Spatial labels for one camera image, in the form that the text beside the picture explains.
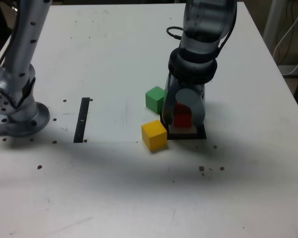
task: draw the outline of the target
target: black cable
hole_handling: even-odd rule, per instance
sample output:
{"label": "black cable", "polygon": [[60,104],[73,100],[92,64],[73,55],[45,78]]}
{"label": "black cable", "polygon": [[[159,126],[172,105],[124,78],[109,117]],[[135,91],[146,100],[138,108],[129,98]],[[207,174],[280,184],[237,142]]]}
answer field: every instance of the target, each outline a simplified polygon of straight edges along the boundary
{"label": "black cable", "polygon": [[[280,32],[282,31],[282,29],[283,29],[283,27],[284,27],[284,25],[285,25],[285,23],[286,23],[286,21],[287,21],[287,18],[288,18],[288,5],[289,5],[289,3],[290,3],[290,0],[287,0],[287,4],[286,4],[286,16],[285,16],[285,18],[284,18],[284,20],[283,20],[283,23],[282,23],[282,25],[280,26],[280,28],[279,28],[277,34],[276,34],[276,45],[278,45],[278,43],[279,43],[279,40],[278,40],[278,38],[279,38],[279,34],[280,34]],[[280,60],[280,50],[279,50],[279,46],[277,47],[277,50],[278,50],[278,59],[277,59],[277,64],[278,64],[278,63],[279,63],[279,60]]]}
{"label": "black cable", "polygon": [[236,10],[236,13],[235,13],[235,17],[234,17],[234,20],[233,20],[233,24],[231,26],[231,29],[230,29],[229,33],[227,34],[225,40],[223,41],[223,43],[220,46],[220,52],[223,49],[224,45],[226,44],[226,42],[228,41],[229,37],[231,36],[231,34],[232,34],[233,30],[234,30],[235,23],[236,23],[236,18],[237,18],[237,10]]}
{"label": "black cable", "polygon": [[[293,1],[292,3],[292,7],[291,7],[291,13],[292,13],[292,24],[294,24],[294,5],[295,5],[295,1]],[[292,28],[292,34],[291,34],[291,37],[290,37],[290,40],[289,40],[289,44],[288,44],[288,48],[286,50],[286,53],[284,54],[283,58],[280,60],[280,62],[278,62],[277,65],[280,65],[284,59],[287,57],[288,53],[289,53],[289,50],[290,50],[290,46],[292,44],[292,41],[293,41],[293,36],[294,36],[294,29],[295,29],[295,26]]]}
{"label": "black cable", "polygon": [[167,28],[167,33],[168,33],[169,36],[172,36],[174,39],[181,40],[181,36],[173,35],[171,32],[169,32],[169,30],[172,30],[172,29],[177,29],[177,30],[183,31],[183,28],[178,27],[178,26],[170,26],[170,27]]}
{"label": "black cable", "polygon": [[12,31],[12,34],[11,34],[9,44],[6,47],[3,55],[0,58],[0,66],[2,64],[3,59],[5,58],[6,53],[9,51],[9,49],[10,49],[10,47],[11,47],[11,45],[12,45],[14,39],[15,39],[15,35],[16,35],[18,27],[19,27],[19,20],[20,20],[20,4],[19,4],[19,1],[17,1],[16,4],[17,4],[18,12],[17,12],[17,15],[16,15],[16,19],[15,19],[15,23],[14,23],[14,27],[13,27],[13,31]]}

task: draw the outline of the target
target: red cube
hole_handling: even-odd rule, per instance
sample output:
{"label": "red cube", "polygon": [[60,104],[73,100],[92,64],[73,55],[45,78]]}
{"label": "red cube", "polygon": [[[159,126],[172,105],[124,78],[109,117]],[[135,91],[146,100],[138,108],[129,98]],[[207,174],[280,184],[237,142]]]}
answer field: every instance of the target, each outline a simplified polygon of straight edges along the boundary
{"label": "red cube", "polygon": [[174,108],[174,127],[192,127],[191,109],[181,103]]}

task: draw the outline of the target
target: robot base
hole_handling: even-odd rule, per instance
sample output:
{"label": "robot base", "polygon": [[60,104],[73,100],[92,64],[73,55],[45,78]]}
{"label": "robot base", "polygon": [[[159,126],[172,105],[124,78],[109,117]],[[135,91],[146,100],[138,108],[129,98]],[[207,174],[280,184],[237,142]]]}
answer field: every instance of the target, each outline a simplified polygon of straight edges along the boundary
{"label": "robot base", "polygon": [[160,113],[160,121],[164,128],[167,130],[167,139],[168,140],[196,140],[196,139],[206,139],[207,135],[205,133],[204,124],[197,127],[197,133],[188,133],[188,134],[170,134],[169,126],[166,125],[162,119],[162,114]]}
{"label": "robot base", "polygon": [[42,130],[50,120],[50,113],[44,104],[36,103],[36,105],[38,112],[30,120],[14,122],[7,116],[0,115],[0,136],[9,135],[13,137],[23,137]]}

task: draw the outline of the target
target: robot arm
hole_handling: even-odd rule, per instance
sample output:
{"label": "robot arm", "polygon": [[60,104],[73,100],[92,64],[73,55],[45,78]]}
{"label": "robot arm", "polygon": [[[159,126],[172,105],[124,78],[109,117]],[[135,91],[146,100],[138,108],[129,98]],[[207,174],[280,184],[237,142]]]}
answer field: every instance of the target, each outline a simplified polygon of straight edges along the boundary
{"label": "robot arm", "polygon": [[162,110],[166,127],[172,124],[178,102],[191,109],[197,130],[203,126],[204,84],[214,77],[216,58],[233,31],[236,13],[236,0],[188,0],[186,3],[180,46],[171,53],[168,64]]}
{"label": "robot arm", "polygon": [[30,135],[50,119],[47,107],[33,97],[31,60],[51,3],[21,0],[18,4],[14,30],[0,60],[0,135]]}

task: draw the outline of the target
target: black tape strip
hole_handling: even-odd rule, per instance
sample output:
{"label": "black tape strip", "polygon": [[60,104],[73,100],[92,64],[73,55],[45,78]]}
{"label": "black tape strip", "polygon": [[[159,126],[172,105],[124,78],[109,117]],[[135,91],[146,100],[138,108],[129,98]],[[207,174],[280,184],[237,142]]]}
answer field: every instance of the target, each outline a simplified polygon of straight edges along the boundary
{"label": "black tape strip", "polygon": [[79,113],[78,113],[75,135],[74,135],[74,143],[83,143],[85,125],[87,121],[88,106],[89,106],[89,98],[82,98],[80,103]]}

